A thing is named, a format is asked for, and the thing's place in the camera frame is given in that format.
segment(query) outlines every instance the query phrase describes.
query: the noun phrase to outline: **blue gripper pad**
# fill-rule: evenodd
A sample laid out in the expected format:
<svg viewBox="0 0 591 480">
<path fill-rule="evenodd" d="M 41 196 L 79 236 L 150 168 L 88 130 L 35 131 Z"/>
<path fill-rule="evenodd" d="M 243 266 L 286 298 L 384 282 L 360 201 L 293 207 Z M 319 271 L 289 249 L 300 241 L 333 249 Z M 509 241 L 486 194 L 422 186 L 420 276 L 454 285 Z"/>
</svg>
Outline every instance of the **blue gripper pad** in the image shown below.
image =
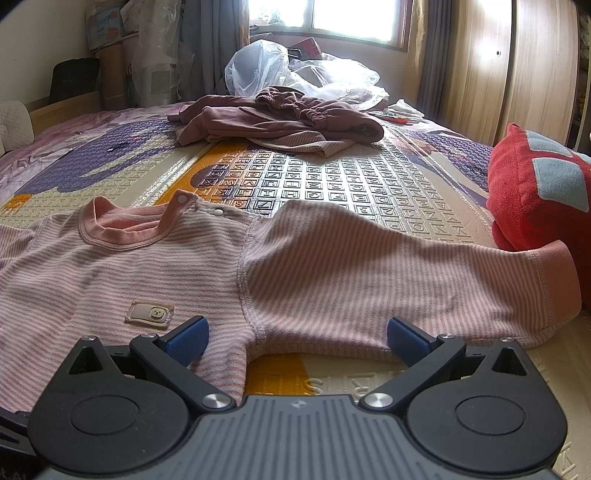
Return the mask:
<svg viewBox="0 0 591 480">
<path fill-rule="evenodd" d="M 392 317 L 388 321 L 388 346 L 407 367 L 435 350 L 440 342 L 412 323 Z"/>
<path fill-rule="evenodd" d="M 209 342 L 209 324 L 197 315 L 158 339 L 158 346 L 184 367 L 203 355 Z"/>
</svg>

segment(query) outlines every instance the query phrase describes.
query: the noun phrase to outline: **gray gripper base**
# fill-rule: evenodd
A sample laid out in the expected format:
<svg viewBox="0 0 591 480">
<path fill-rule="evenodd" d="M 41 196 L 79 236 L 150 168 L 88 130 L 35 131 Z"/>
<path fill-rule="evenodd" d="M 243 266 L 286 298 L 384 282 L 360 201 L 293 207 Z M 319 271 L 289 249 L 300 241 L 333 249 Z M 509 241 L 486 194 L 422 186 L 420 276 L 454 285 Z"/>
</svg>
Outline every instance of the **gray gripper base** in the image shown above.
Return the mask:
<svg viewBox="0 0 591 480">
<path fill-rule="evenodd" d="M 41 480 L 70 480 L 48 469 Z M 348 395 L 250 395 L 234 411 L 203 416 L 185 444 L 125 480 L 464 480 L 417 450 L 388 414 Z M 523 480 L 556 480 L 544 470 Z"/>
</svg>

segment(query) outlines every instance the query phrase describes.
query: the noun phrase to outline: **pink collar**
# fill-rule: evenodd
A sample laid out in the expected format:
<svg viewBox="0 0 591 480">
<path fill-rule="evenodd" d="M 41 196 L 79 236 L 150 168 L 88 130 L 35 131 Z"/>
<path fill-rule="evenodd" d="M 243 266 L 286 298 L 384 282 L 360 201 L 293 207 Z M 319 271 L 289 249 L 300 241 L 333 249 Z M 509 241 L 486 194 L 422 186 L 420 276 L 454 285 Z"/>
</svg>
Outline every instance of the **pink collar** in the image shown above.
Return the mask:
<svg viewBox="0 0 591 480">
<path fill-rule="evenodd" d="M 144 247 L 168 235 L 180 213 L 196 199 L 193 193 L 177 190 L 168 203 L 126 209 L 105 197 L 95 197 L 80 210 L 80 236 L 87 243 L 113 250 Z"/>
</svg>

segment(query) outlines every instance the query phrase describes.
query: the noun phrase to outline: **pink cuff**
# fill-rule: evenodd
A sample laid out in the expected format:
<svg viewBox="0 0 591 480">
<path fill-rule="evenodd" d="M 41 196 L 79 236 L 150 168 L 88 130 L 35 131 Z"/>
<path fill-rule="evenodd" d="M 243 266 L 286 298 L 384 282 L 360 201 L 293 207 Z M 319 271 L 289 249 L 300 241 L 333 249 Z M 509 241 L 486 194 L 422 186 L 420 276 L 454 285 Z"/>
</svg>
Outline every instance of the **pink cuff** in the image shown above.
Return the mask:
<svg viewBox="0 0 591 480">
<path fill-rule="evenodd" d="M 574 318 L 581 310 L 581 289 L 569 249 L 556 240 L 530 252 L 540 268 L 547 300 L 554 307 L 556 321 Z"/>
</svg>

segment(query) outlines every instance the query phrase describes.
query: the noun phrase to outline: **white pillow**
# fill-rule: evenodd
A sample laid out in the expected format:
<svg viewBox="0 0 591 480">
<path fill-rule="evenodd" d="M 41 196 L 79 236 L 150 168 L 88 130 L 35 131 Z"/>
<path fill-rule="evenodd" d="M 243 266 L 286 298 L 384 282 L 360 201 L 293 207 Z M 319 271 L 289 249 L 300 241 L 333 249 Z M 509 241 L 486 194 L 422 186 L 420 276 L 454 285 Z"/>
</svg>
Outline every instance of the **white pillow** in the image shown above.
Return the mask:
<svg viewBox="0 0 591 480">
<path fill-rule="evenodd" d="M 35 141 L 27 107 L 15 100 L 0 102 L 0 156 Z"/>
</svg>

